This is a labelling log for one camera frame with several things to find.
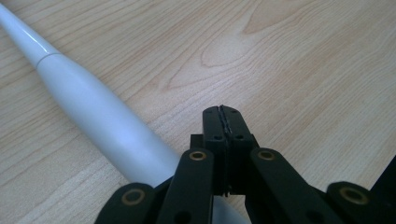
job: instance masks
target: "black object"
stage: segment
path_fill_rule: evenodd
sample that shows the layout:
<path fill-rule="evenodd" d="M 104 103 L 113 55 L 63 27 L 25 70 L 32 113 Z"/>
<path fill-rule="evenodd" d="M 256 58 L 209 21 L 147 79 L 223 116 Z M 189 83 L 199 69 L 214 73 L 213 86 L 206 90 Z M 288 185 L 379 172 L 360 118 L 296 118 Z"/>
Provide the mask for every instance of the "black object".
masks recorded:
<path fill-rule="evenodd" d="M 309 186 L 277 151 L 259 147 L 239 111 L 213 106 L 175 175 L 157 188 L 118 189 L 99 223 L 211 223 L 213 195 L 245 195 L 252 223 L 396 223 L 396 160 L 369 191 L 347 182 Z"/>

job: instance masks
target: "wooden table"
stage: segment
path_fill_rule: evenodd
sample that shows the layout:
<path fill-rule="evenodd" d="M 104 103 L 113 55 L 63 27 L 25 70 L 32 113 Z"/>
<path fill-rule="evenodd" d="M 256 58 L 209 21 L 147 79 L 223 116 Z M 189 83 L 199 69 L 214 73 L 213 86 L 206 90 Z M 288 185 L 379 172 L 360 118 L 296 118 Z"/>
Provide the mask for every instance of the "wooden table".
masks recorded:
<path fill-rule="evenodd" d="M 178 153 L 204 109 L 228 105 L 322 190 L 369 189 L 395 155 L 394 1 L 2 2 Z M 0 222 L 93 223 L 127 181 L 3 29 L 0 94 Z"/>

